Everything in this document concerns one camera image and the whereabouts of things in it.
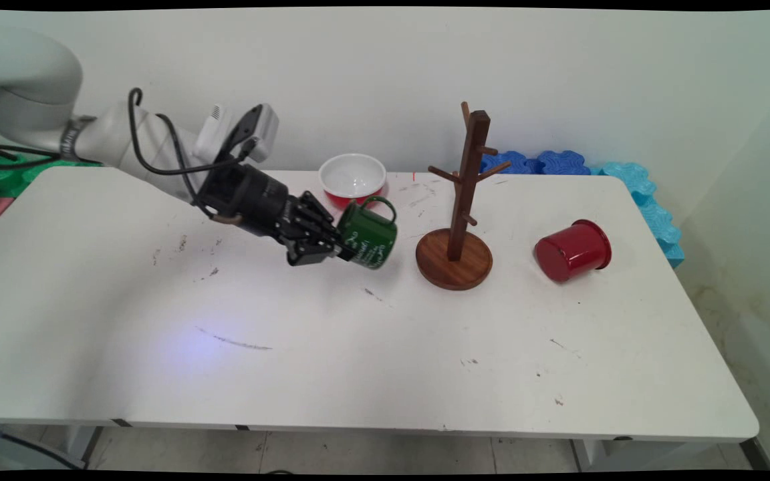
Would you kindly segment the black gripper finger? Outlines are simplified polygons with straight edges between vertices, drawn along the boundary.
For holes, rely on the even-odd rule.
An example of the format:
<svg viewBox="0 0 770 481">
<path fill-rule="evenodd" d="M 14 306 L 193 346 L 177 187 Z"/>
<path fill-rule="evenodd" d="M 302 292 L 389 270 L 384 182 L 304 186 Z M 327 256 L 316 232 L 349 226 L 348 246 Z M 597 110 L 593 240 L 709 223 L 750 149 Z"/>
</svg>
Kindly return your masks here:
<svg viewBox="0 0 770 481">
<path fill-rule="evenodd" d="M 290 266 L 321 264 L 327 258 L 349 262 L 356 256 L 356 250 L 345 243 L 339 232 L 287 235 L 286 249 L 286 259 Z"/>
<path fill-rule="evenodd" d="M 297 232 L 300 234 L 340 234 L 334 218 L 310 192 L 297 197 Z"/>
</svg>

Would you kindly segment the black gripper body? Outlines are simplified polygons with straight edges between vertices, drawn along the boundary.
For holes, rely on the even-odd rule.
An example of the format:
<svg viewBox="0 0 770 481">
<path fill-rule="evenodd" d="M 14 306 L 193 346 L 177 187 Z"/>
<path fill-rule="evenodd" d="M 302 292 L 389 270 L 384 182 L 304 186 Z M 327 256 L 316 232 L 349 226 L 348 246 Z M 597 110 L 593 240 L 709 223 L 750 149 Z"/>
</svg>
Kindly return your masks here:
<svg viewBox="0 0 770 481">
<path fill-rule="evenodd" d="M 282 241 L 283 229 L 297 197 L 284 183 L 250 164 L 212 170 L 197 199 L 214 210 L 219 223 L 230 223 L 257 237 Z"/>
</svg>

